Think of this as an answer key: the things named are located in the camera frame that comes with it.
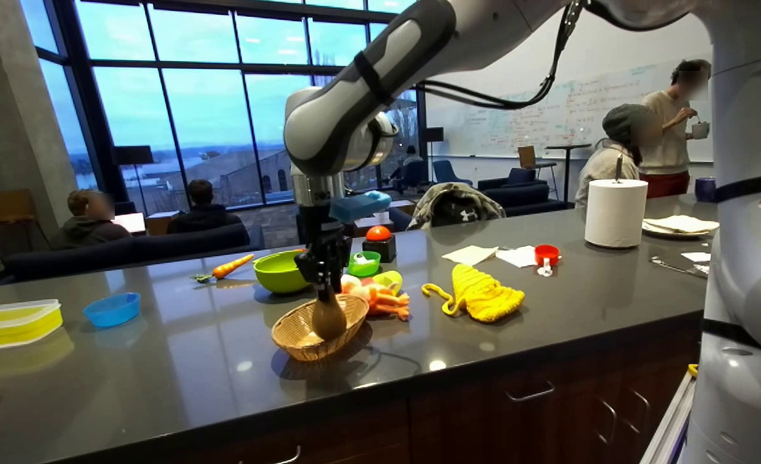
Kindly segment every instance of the red object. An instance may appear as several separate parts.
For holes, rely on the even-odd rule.
[[[550,242],[537,242],[533,245],[533,264],[545,265],[545,261],[550,261],[550,265],[555,269],[563,261],[560,247],[555,247]]]
[[[363,239],[369,242],[386,242],[393,238],[393,233],[386,228],[371,228]]]

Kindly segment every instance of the white paper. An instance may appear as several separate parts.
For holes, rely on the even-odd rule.
[[[498,251],[495,256],[516,269],[533,269],[537,265],[531,245]]]
[[[687,216],[687,215],[675,215],[675,216],[662,216],[662,219],[644,219],[653,228],[661,229],[674,229],[674,233],[684,233],[684,236],[706,236],[716,229],[716,221],[705,221],[696,216]]]
[[[467,245],[467,247],[458,247],[444,257],[462,264],[462,265],[478,265],[478,264],[487,261],[493,254],[498,254],[498,247]]]

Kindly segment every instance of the red cup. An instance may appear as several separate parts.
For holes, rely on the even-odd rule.
[[[550,245],[550,242],[537,242],[533,245],[533,264],[545,265],[550,264],[553,269],[560,264],[560,247]]]

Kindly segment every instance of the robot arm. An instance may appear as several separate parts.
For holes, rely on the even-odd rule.
[[[667,23],[694,0],[605,0],[598,10],[633,29]],[[295,162],[296,229],[305,279],[338,288],[349,261],[349,229],[331,216],[342,196],[338,175],[376,166],[394,126],[378,113],[415,83],[458,71],[482,71],[531,37],[565,0],[420,0],[398,16],[326,89],[286,100],[284,145]]]

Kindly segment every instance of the wooden bowl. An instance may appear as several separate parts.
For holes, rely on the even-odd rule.
[[[322,362],[332,354],[338,354],[342,346],[349,346],[349,340],[354,340],[354,336],[358,333],[358,328],[363,324],[366,315],[369,315],[369,304],[358,297],[336,297],[341,309],[346,312],[346,330],[332,337],[332,340],[322,340],[314,330],[313,330],[313,301],[305,301],[295,309],[289,309],[284,318],[278,318],[271,328],[271,337],[278,349],[284,349],[292,359],[296,362]]]

